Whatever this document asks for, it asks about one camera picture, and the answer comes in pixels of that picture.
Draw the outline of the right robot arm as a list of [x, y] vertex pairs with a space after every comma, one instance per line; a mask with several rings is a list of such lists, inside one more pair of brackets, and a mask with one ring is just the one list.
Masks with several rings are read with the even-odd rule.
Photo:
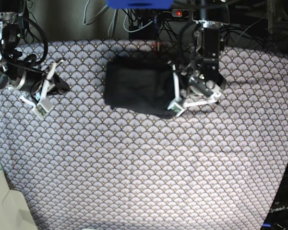
[[[43, 53], [40, 58], [30, 54], [21, 60], [22, 52], [16, 48], [29, 27], [41, 37]], [[55, 72], [61, 59], [41, 70], [48, 54], [48, 41], [44, 31], [29, 18], [25, 0], [0, 0], [0, 91], [8, 88], [21, 92], [21, 100], [32, 107], [47, 104], [47, 97], [64, 95], [69, 85]]]

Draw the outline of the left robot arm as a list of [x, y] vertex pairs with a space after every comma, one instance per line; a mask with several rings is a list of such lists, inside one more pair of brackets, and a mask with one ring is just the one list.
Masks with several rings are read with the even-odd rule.
[[222, 96], [226, 80], [219, 72], [224, 40], [220, 31], [229, 24], [226, 0], [174, 1], [172, 16], [187, 13], [177, 37], [177, 63], [173, 70], [174, 99], [168, 110], [177, 114], [187, 108], [214, 104]]

